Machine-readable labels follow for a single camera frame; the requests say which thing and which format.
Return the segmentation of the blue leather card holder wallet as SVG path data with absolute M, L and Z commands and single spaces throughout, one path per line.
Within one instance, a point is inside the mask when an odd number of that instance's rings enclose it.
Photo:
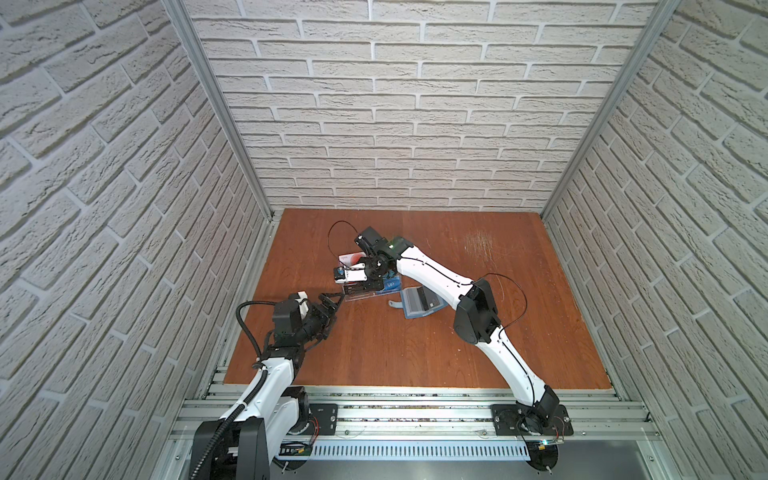
M 409 287 L 400 291 L 400 300 L 390 300 L 388 305 L 401 310 L 406 319 L 430 316 L 448 306 L 448 303 L 424 286 Z

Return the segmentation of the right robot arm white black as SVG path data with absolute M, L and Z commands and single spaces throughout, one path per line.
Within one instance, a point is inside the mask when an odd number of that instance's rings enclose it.
M 402 237 L 388 240 L 371 227 L 359 233 L 355 243 L 364 256 L 345 274 L 344 283 L 379 280 L 398 273 L 437 294 L 455 311 L 455 333 L 477 346 L 509 385 L 521 424 L 531 433 L 546 432 L 560 406 L 559 397 L 513 346 L 486 279 L 461 276 L 429 258 L 412 242 Z

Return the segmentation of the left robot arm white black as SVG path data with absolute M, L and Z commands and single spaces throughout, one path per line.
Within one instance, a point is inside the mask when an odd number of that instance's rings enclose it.
M 322 293 L 316 302 L 304 291 L 276 302 L 250 300 L 235 309 L 236 320 L 257 356 L 255 375 L 235 403 L 217 420 L 197 428 L 188 477 L 210 479 L 218 464 L 237 449 L 237 479 L 267 479 L 270 464 L 283 439 L 296 425 L 309 419 L 309 404 L 295 380 L 306 353 L 326 340 L 345 294 Z M 245 323 L 246 307 L 273 309 L 274 328 L 259 344 Z

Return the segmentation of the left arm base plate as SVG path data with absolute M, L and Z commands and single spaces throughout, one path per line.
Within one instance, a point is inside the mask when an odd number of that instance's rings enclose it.
M 334 436 L 339 419 L 338 410 L 338 405 L 334 403 L 301 405 L 299 419 L 289 430 L 289 434 Z

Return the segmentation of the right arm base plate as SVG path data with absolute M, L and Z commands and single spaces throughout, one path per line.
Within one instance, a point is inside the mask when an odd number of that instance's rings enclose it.
M 497 436 L 568 437 L 574 428 L 566 407 L 559 404 L 548 417 L 538 416 L 531 408 L 520 404 L 494 404 L 490 407 Z

